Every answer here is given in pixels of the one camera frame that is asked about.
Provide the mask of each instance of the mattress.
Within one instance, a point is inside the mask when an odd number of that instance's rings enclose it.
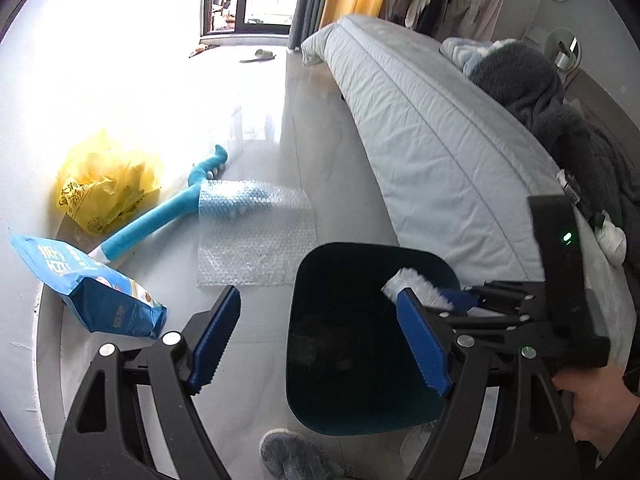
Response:
[[[435,40],[349,15],[302,44],[325,61],[351,109],[399,243],[437,254],[465,285],[543,280],[527,197],[562,194],[559,168],[507,110],[439,53]],[[586,285],[625,365],[636,314],[621,269],[611,267],[577,214]]]

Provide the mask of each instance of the gray blanket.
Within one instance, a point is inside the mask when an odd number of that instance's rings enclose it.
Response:
[[[536,137],[574,175],[591,212],[606,210],[626,234],[626,263],[640,276],[640,174],[615,139],[562,103],[555,67],[539,52],[511,43],[485,57],[469,79]]]

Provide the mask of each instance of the blue packaging pouch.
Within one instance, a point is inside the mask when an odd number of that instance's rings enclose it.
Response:
[[[166,307],[124,274],[59,240],[12,235],[11,244],[89,332],[151,339],[160,335]]]

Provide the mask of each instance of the person's hand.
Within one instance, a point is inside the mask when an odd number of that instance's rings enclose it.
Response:
[[[561,370],[553,382],[558,390],[575,394],[571,431],[576,440],[591,442],[606,457],[640,405],[622,379],[623,371],[609,363],[591,370]]]

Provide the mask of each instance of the bubble wrap sheet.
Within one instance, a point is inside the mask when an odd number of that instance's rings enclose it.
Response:
[[[207,180],[200,188],[199,285],[288,285],[318,244],[304,191]]]

